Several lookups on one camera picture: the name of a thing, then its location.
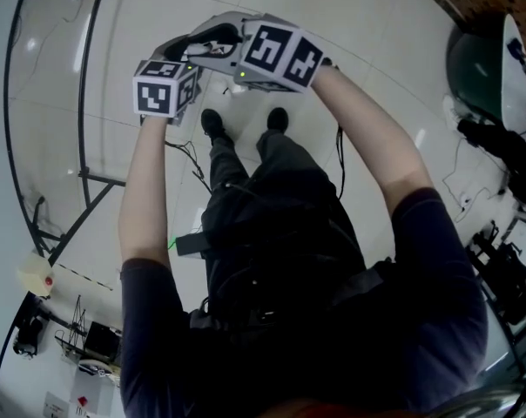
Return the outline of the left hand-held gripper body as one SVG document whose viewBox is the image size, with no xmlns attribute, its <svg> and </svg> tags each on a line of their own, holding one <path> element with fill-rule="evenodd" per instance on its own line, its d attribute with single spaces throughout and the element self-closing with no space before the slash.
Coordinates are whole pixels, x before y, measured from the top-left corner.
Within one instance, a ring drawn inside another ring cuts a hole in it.
<svg viewBox="0 0 526 418">
<path fill-rule="evenodd" d="M 199 67 L 189 63 L 141 61 L 132 80 L 134 112 L 181 125 L 186 109 L 201 92 L 199 74 Z"/>
</svg>

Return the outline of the person's right forearm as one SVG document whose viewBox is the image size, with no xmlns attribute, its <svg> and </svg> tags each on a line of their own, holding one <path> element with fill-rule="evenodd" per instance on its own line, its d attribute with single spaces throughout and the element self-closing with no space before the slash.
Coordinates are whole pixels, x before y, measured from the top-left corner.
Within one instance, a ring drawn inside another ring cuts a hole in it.
<svg viewBox="0 0 526 418">
<path fill-rule="evenodd" d="M 361 156 L 390 213 L 412 193 L 434 187 L 413 139 L 359 85 L 325 65 L 312 88 Z"/>
</svg>

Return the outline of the person's left forearm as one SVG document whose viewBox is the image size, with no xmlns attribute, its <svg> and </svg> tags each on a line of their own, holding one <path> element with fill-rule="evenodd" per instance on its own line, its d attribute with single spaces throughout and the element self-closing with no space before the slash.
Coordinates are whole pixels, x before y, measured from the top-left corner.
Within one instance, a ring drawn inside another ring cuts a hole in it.
<svg viewBox="0 0 526 418">
<path fill-rule="evenodd" d="M 171 268 L 165 185 L 167 120 L 147 116 L 140 127 L 118 218 L 122 261 L 147 259 Z"/>
</svg>

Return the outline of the person's left black shoe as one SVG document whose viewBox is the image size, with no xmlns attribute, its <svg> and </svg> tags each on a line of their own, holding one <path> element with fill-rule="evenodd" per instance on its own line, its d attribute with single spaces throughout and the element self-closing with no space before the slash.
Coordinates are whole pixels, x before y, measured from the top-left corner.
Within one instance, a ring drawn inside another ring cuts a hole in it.
<svg viewBox="0 0 526 418">
<path fill-rule="evenodd" d="M 226 136 L 223 120 L 213 109 L 204 109 L 201 113 L 201 126 L 204 134 L 213 141 Z"/>
</svg>

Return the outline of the person's right black shoe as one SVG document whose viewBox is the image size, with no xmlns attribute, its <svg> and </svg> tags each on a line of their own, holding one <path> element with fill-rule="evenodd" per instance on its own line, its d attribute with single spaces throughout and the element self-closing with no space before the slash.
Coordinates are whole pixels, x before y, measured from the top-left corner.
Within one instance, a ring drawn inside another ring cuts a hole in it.
<svg viewBox="0 0 526 418">
<path fill-rule="evenodd" d="M 285 133 L 289 126 L 287 111 L 281 107 L 273 108 L 268 114 L 266 126 L 269 131 L 273 130 Z"/>
</svg>

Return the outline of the person's left leg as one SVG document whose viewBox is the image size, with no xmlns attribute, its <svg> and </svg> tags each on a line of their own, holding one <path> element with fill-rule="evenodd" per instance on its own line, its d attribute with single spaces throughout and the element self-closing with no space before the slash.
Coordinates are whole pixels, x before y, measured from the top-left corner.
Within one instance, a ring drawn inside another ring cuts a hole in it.
<svg viewBox="0 0 526 418">
<path fill-rule="evenodd" d="M 249 180 L 248 173 L 235 151 L 234 142 L 229 137 L 212 140 L 210 159 L 212 199 L 220 197 L 227 189 L 227 184 L 240 185 Z"/>
</svg>

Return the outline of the person's leg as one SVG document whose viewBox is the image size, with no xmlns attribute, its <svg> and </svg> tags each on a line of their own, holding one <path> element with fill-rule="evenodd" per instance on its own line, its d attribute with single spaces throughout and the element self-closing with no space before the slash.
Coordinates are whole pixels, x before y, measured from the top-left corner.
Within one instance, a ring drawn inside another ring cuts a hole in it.
<svg viewBox="0 0 526 418">
<path fill-rule="evenodd" d="M 248 173 L 235 151 L 234 142 L 229 137 L 212 140 L 210 159 L 212 199 L 220 197 L 227 189 L 227 184 L 240 185 L 249 180 Z"/>
<path fill-rule="evenodd" d="M 257 143 L 261 164 L 253 183 L 303 200 L 336 199 L 336 188 L 309 152 L 284 133 L 268 130 Z"/>
</svg>

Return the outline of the person's right leg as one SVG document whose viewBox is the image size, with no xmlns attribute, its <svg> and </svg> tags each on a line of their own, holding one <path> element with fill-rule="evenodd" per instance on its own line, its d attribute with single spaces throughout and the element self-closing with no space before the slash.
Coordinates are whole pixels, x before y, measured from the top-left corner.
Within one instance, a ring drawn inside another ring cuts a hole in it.
<svg viewBox="0 0 526 418">
<path fill-rule="evenodd" d="M 253 183 L 303 200 L 336 199 L 336 188 L 309 152 L 284 133 L 268 130 L 257 143 L 261 164 Z"/>
</svg>

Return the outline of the black chest-mounted device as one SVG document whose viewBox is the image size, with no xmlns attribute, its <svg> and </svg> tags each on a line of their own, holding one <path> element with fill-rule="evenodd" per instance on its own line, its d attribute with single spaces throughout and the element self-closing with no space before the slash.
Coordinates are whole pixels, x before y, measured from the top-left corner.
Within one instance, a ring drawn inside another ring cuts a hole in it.
<svg viewBox="0 0 526 418">
<path fill-rule="evenodd" d="M 201 255 L 210 250 L 212 245 L 204 233 L 190 233 L 175 239 L 175 247 L 178 256 Z"/>
</svg>

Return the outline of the dark green round bin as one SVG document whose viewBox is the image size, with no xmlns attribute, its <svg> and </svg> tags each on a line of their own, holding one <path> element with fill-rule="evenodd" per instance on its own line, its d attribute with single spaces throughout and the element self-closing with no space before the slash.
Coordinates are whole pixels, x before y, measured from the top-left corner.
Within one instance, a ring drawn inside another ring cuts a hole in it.
<svg viewBox="0 0 526 418">
<path fill-rule="evenodd" d="M 472 112 L 502 124 L 502 38 L 461 34 L 448 49 L 448 86 Z"/>
</svg>

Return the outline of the beige box with red button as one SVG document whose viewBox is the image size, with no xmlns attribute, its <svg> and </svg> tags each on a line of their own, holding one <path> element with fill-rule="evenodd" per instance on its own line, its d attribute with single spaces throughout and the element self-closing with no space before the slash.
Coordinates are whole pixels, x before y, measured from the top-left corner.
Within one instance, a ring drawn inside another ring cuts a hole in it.
<svg viewBox="0 0 526 418">
<path fill-rule="evenodd" d="M 49 261 L 37 253 L 30 253 L 17 269 L 23 288 L 38 297 L 49 298 L 54 284 L 54 274 Z"/>
</svg>

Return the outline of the white round table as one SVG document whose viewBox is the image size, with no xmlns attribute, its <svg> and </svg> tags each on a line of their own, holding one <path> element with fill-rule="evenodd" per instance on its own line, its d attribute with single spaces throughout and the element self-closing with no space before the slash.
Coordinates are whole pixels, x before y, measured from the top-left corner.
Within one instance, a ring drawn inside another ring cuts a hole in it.
<svg viewBox="0 0 526 418">
<path fill-rule="evenodd" d="M 521 62 L 515 60 L 507 49 L 507 43 L 517 37 L 523 40 L 515 19 L 508 14 L 504 18 L 502 37 L 502 123 L 507 130 L 526 133 L 526 74 Z"/>
</svg>

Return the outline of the black office chair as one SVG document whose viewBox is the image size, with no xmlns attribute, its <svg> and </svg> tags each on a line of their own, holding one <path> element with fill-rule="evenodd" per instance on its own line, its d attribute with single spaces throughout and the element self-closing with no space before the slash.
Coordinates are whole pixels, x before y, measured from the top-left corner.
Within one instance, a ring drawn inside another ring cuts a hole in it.
<svg viewBox="0 0 526 418">
<path fill-rule="evenodd" d="M 32 359 L 38 353 L 39 335 L 44 324 L 38 318 L 39 308 L 34 299 L 24 300 L 15 317 L 16 337 L 12 349 L 15 354 Z"/>
<path fill-rule="evenodd" d="M 494 242 L 499 228 L 494 221 L 490 228 L 476 233 L 467 246 L 467 254 L 484 285 L 493 294 L 495 312 L 511 326 L 526 319 L 526 266 L 519 259 L 512 243 Z"/>
</svg>

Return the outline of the person's dark shirt torso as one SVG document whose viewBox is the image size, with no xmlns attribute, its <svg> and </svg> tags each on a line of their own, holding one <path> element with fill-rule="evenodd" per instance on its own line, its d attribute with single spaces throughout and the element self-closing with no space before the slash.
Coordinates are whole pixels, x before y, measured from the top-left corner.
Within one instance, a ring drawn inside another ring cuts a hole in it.
<svg viewBox="0 0 526 418">
<path fill-rule="evenodd" d="M 395 260 L 372 268 L 318 219 L 209 260 L 192 313 L 166 267 L 127 260 L 126 418 L 253 418 L 298 399 L 428 412 L 460 394 L 487 345 L 474 271 L 436 190 L 408 195 L 392 226 Z"/>
</svg>

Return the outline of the white box red label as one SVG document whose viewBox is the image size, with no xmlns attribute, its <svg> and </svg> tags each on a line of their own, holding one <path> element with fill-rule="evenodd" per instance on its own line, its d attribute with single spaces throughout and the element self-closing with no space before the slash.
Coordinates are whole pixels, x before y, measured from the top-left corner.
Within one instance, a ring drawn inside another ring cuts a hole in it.
<svg viewBox="0 0 526 418">
<path fill-rule="evenodd" d="M 71 418 L 109 418 L 114 385 L 99 375 L 76 370 L 70 395 Z"/>
</svg>

